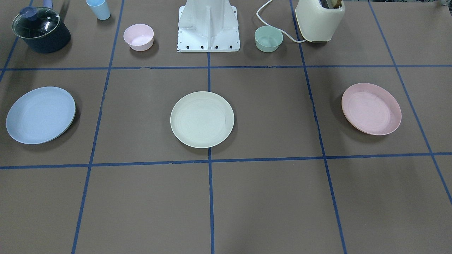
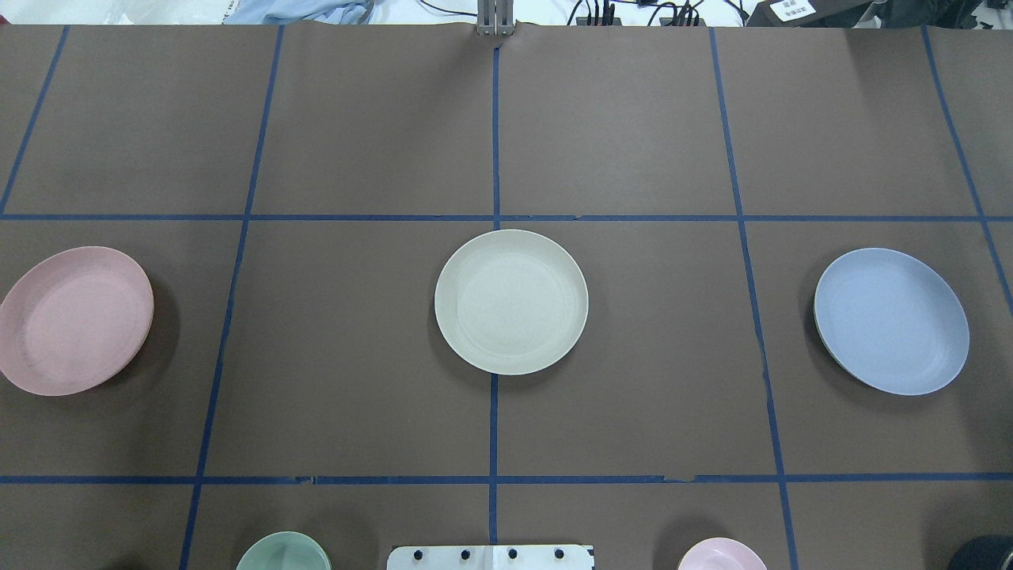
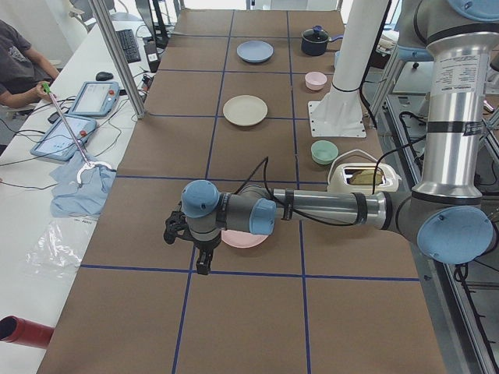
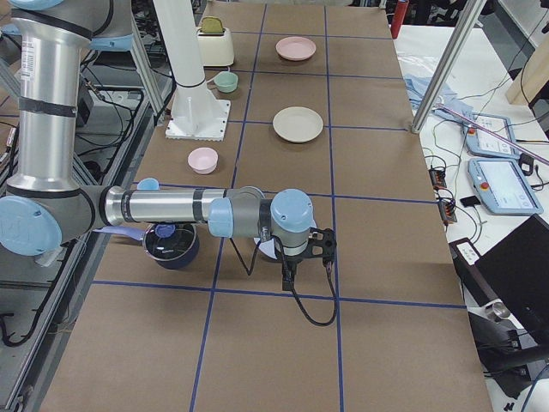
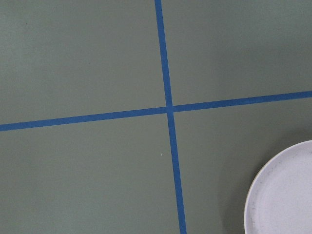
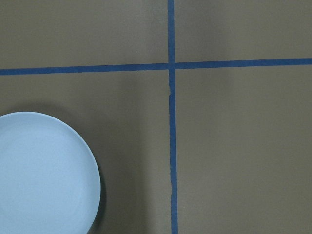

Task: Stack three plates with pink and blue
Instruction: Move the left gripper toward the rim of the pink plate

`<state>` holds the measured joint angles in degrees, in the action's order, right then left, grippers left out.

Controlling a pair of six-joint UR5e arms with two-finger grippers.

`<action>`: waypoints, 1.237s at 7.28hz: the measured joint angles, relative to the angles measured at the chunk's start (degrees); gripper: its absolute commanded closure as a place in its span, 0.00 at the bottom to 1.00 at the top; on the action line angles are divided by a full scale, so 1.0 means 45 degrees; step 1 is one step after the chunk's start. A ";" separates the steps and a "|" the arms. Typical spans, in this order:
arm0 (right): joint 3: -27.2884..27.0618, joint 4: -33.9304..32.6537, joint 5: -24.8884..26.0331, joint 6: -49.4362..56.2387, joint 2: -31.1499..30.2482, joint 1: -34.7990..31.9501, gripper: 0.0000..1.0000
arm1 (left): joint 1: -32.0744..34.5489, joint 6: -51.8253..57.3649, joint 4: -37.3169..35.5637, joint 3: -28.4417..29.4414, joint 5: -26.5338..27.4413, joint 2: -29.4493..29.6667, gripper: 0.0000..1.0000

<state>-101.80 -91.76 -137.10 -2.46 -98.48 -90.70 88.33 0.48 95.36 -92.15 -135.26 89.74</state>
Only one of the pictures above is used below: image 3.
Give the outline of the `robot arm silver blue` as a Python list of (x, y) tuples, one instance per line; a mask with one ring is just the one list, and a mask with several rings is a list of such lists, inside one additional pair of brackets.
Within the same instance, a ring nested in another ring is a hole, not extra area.
[(495, 1), (403, 2), (399, 51), (428, 51), (434, 60), (420, 182), (409, 193), (370, 194), (254, 186), (228, 193), (206, 180), (190, 182), (182, 191), (179, 227), (199, 249), (197, 272), (210, 272), (223, 230), (269, 235), (278, 218), (369, 224), (400, 234), (441, 263), (467, 263), (485, 253), (496, 234), (481, 210), (474, 174), (485, 76), (497, 43)]

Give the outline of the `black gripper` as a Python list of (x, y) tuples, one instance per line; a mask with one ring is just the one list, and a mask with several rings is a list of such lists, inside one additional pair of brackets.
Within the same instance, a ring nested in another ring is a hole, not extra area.
[(206, 275), (207, 270), (211, 271), (211, 263), (214, 257), (214, 250), (220, 245), (220, 238), (213, 238), (209, 241), (195, 241), (195, 247), (199, 250), (196, 261), (196, 271), (200, 275)]

